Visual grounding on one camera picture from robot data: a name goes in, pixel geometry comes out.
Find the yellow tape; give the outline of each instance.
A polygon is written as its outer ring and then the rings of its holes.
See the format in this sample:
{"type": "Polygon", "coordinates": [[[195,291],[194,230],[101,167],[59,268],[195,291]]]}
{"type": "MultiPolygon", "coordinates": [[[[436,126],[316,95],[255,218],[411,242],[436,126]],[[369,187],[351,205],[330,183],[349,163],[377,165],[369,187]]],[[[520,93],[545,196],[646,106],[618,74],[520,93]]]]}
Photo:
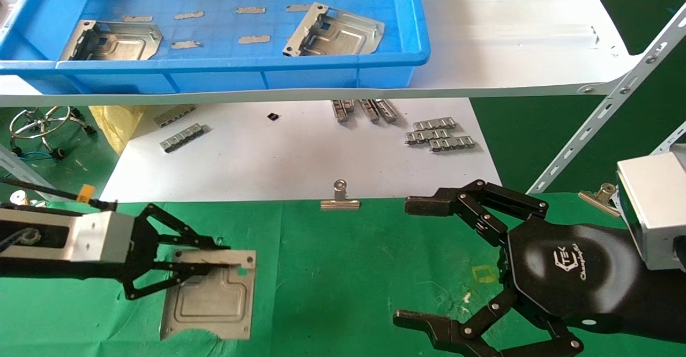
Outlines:
{"type": "Polygon", "coordinates": [[[95,193],[95,187],[90,184],[84,184],[79,191],[79,196],[76,197],[76,201],[79,203],[86,203],[91,201],[91,197],[95,193]]]}

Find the white paper sheet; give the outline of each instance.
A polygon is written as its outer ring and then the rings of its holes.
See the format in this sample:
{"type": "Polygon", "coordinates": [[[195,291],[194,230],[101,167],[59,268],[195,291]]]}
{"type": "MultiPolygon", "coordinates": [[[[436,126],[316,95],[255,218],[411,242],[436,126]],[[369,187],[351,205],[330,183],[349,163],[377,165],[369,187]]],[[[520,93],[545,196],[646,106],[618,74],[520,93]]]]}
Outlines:
{"type": "Polygon", "coordinates": [[[333,197],[345,179],[350,198],[432,195],[473,179],[500,184],[488,146],[466,98],[390,101],[395,125],[370,123],[357,106],[348,123],[333,117],[330,101],[201,105],[162,129],[151,107],[129,142],[101,198],[121,202],[292,200],[333,197]],[[281,117],[275,122],[269,113],[281,117]],[[431,153],[407,146],[412,122],[451,116],[453,135],[471,135],[472,150],[431,153]],[[159,143],[194,123],[211,132],[172,153],[159,143]]]}

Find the metal sheet part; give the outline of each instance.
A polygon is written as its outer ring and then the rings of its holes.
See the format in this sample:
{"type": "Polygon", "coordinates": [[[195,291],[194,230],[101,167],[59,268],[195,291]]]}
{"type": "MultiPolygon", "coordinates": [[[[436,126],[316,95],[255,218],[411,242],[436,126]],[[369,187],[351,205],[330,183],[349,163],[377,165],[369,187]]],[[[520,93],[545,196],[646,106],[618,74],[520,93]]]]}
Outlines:
{"type": "Polygon", "coordinates": [[[177,105],[161,115],[156,116],[152,120],[157,124],[158,127],[164,128],[170,123],[179,120],[179,118],[184,117],[194,110],[196,110],[196,105],[192,105],[191,103],[186,103],[186,105],[177,105]]]}
{"type": "Polygon", "coordinates": [[[193,47],[201,47],[203,44],[197,40],[184,40],[181,42],[172,42],[172,49],[193,49],[193,47]]]}
{"type": "Polygon", "coordinates": [[[448,139],[449,137],[450,133],[444,129],[415,130],[405,133],[405,144],[423,144],[429,140],[448,139]]]}
{"type": "Polygon", "coordinates": [[[370,54],[384,37],[384,23],[312,3],[284,47],[285,56],[370,54]]]}
{"type": "Polygon", "coordinates": [[[174,261],[210,262],[226,267],[167,289],[160,339],[191,329],[215,333],[222,340],[250,338],[255,251],[177,250],[174,261]]]}
{"type": "Polygon", "coordinates": [[[443,117],[426,120],[425,122],[416,122],[414,123],[414,130],[453,129],[457,126],[458,123],[453,120],[453,117],[443,117]]]}
{"type": "Polygon", "coordinates": [[[267,8],[237,8],[236,13],[265,13],[267,8]]]}
{"type": "Polygon", "coordinates": [[[177,15],[174,15],[174,19],[200,18],[204,17],[204,15],[204,10],[200,10],[199,12],[178,13],[177,15]]]}
{"type": "Polygon", "coordinates": [[[377,106],[377,111],[384,118],[387,123],[394,123],[398,119],[398,113],[393,109],[390,103],[383,99],[374,100],[377,106]]]}
{"type": "Polygon", "coordinates": [[[440,152],[444,150],[463,150],[474,147],[471,136],[449,137],[448,139],[430,140],[430,150],[440,152]]]}
{"type": "Polygon", "coordinates": [[[364,110],[365,115],[369,117],[369,120],[373,123],[379,121],[379,111],[377,111],[377,106],[372,100],[360,100],[360,106],[364,110]]]}
{"type": "Polygon", "coordinates": [[[331,101],[331,107],[333,108],[333,115],[336,116],[338,122],[348,121],[348,112],[346,111],[345,104],[341,100],[331,101]]]}
{"type": "Polygon", "coordinates": [[[306,12],[312,5],[288,5],[286,6],[287,12],[306,12]]]}
{"type": "Polygon", "coordinates": [[[162,33],[152,23],[80,20],[59,61],[135,61],[157,53],[162,33]]]}
{"type": "Polygon", "coordinates": [[[269,35],[251,35],[251,36],[246,36],[246,37],[240,37],[238,39],[238,43],[240,44],[248,44],[248,43],[265,43],[269,42],[272,40],[272,37],[269,35]]]}
{"type": "Polygon", "coordinates": [[[201,135],[204,135],[209,131],[207,125],[200,125],[199,123],[194,123],[191,127],[182,130],[181,132],[169,137],[169,139],[164,140],[160,143],[162,149],[169,153],[171,151],[179,149],[182,145],[187,144],[190,140],[196,139],[201,135]]]}
{"type": "Polygon", "coordinates": [[[152,22],[152,17],[125,15],[124,22],[152,22]]]}

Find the metal connector strip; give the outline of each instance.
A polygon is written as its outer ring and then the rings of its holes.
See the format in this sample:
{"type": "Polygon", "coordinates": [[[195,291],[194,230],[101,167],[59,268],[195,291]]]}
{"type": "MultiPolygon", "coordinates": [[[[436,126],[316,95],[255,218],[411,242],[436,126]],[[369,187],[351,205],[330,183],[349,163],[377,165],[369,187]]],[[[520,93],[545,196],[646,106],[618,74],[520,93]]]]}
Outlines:
{"type": "Polygon", "coordinates": [[[348,121],[348,112],[346,112],[345,104],[341,100],[331,100],[331,108],[333,108],[333,114],[336,116],[338,122],[348,121]]]}
{"type": "Polygon", "coordinates": [[[379,121],[379,111],[377,111],[377,106],[372,100],[360,100],[360,105],[362,105],[362,110],[364,110],[365,115],[369,117],[369,120],[373,123],[379,121]]]}
{"type": "Polygon", "coordinates": [[[190,128],[186,128],[181,132],[177,133],[176,135],[169,137],[169,139],[164,140],[164,142],[160,143],[160,146],[162,147],[162,149],[164,149],[165,152],[169,153],[173,150],[179,149],[181,145],[187,144],[188,142],[190,142],[190,140],[196,139],[196,137],[204,135],[207,129],[207,125],[201,126],[199,123],[195,123],[194,125],[191,125],[190,128]]]}
{"type": "Polygon", "coordinates": [[[443,117],[426,120],[425,122],[416,122],[414,123],[414,130],[453,129],[457,125],[458,123],[453,120],[453,117],[443,117]]]}
{"type": "Polygon", "coordinates": [[[423,144],[429,140],[448,139],[450,134],[444,129],[416,130],[405,133],[405,144],[423,144]]]}
{"type": "Polygon", "coordinates": [[[374,100],[377,105],[377,111],[384,118],[387,123],[394,123],[398,119],[398,113],[393,109],[393,107],[384,99],[374,100]]]}
{"type": "Polygon", "coordinates": [[[448,139],[431,140],[429,142],[432,152],[444,150],[463,150],[474,147],[471,136],[449,137],[448,139]]]}
{"type": "Polygon", "coordinates": [[[174,106],[174,108],[171,108],[170,110],[153,118],[152,120],[155,121],[158,127],[164,128],[170,123],[179,120],[179,118],[184,117],[185,115],[193,112],[194,110],[196,110],[196,105],[193,105],[193,103],[186,103],[186,105],[177,105],[174,106]]]}

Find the silver metal housing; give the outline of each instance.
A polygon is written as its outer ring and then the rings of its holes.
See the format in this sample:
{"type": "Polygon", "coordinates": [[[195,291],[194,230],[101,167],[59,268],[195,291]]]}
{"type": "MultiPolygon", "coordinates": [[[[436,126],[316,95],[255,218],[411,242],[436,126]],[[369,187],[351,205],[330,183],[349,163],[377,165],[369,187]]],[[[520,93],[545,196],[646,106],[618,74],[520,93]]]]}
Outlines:
{"type": "Polygon", "coordinates": [[[620,204],[636,247],[650,270],[683,269],[674,239],[686,235],[686,152],[617,163],[620,204]]]}

